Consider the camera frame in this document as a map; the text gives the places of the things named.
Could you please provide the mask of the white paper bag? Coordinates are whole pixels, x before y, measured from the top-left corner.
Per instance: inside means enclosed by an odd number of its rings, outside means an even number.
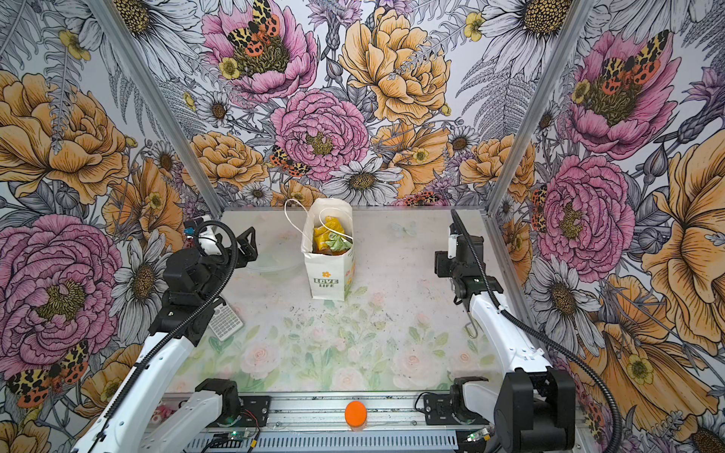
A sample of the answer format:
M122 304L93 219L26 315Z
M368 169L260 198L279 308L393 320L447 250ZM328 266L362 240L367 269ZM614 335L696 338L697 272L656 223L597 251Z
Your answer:
M292 205L300 207L305 213L302 228L297 226L288 214L288 208ZM290 225L301 234L300 251L304 258L312 298L345 300L355 272L355 233L351 205L338 198L318 198L311 207L306 208L299 200L288 199L284 202L283 211ZM313 231L323 224L327 216L337 217L346 231L347 238L353 241L353 246L347 253L330 256L313 252Z

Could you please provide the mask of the yellow snack packet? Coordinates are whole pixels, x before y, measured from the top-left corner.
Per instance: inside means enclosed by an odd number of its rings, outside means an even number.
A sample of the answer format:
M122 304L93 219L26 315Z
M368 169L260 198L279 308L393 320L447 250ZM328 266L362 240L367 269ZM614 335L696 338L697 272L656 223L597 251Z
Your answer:
M331 233L347 237L346 231L342 226L340 220L337 217L327 216L324 219L323 224L320 227L318 226L317 228L315 228L315 230L313 231L314 253L337 256L332 255L332 253L330 253L330 249L328 249L328 247L325 245Z

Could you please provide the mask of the small green candy wrapper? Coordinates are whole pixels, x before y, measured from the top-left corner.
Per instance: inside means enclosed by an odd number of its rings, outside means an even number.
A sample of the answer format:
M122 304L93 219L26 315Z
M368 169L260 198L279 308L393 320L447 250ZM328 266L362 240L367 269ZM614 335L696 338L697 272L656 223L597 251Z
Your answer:
M347 253L353 246L353 241L346 236L331 233L325 245L330 249L332 255L342 255Z

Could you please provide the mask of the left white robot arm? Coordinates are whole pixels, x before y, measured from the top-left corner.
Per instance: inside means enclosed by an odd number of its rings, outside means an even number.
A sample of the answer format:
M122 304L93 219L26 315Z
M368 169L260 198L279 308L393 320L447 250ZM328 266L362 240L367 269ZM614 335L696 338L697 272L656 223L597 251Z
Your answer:
M200 344L236 270L259 256L257 232L235 234L219 220L196 224L193 246L168 259L167 289L139 358L106 409L73 446L75 452L181 452L204 428L235 423L243 413L235 381L205 379L192 396L147 431L179 368Z

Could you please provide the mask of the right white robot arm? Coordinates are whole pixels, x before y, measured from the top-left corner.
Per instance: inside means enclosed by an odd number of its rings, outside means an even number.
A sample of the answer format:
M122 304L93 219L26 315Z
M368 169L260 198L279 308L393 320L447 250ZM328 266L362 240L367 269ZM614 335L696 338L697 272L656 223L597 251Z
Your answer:
M502 381L457 377L453 416L464 424L487 422L506 452L552 452L575 445L576 389L555 370L525 328L517 326L503 287L485 275L484 241L451 225L447 250L435 254L434 272L449 279L454 302L494 347Z

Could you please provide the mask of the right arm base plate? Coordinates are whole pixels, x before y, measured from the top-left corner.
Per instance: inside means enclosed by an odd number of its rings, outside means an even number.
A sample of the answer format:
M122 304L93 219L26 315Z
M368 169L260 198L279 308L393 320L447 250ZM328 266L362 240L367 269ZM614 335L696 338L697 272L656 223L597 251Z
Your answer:
M450 394L424 393L415 407L423 413L425 424L432 427L443 426L484 426L492 422L475 413L466 413L464 409L455 409Z

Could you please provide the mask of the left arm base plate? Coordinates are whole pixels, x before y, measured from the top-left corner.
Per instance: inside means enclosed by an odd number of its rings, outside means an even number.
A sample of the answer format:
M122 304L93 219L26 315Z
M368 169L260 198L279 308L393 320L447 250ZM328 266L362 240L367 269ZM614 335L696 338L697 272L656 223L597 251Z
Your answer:
M240 396L236 415L224 415L206 428L266 428L270 415L271 396Z

